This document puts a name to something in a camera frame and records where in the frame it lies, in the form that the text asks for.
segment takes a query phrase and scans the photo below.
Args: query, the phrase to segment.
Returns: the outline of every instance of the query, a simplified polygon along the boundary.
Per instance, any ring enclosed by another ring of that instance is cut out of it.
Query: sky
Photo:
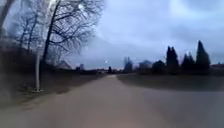
[[[224,0],[106,0],[96,38],[68,60],[118,68],[126,56],[164,60],[167,46],[181,60],[186,52],[195,56],[198,40],[212,63],[224,62]]]

